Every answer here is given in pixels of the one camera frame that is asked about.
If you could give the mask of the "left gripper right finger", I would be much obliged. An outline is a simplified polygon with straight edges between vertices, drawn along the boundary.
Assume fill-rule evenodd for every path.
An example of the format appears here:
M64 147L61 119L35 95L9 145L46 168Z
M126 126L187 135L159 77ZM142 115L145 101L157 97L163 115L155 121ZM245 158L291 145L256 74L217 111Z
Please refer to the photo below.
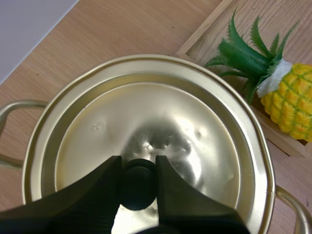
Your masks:
M160 225L179 234L247 234L237 211L193 188L166 156L156 157L157 205Z

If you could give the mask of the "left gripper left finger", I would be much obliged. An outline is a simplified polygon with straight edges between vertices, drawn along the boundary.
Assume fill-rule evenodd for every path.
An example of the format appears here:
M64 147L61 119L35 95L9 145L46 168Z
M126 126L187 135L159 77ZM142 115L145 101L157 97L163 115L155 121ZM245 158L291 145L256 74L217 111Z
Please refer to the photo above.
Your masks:
M120 156L68 187L0 214L2 234L106 234L120 205Z

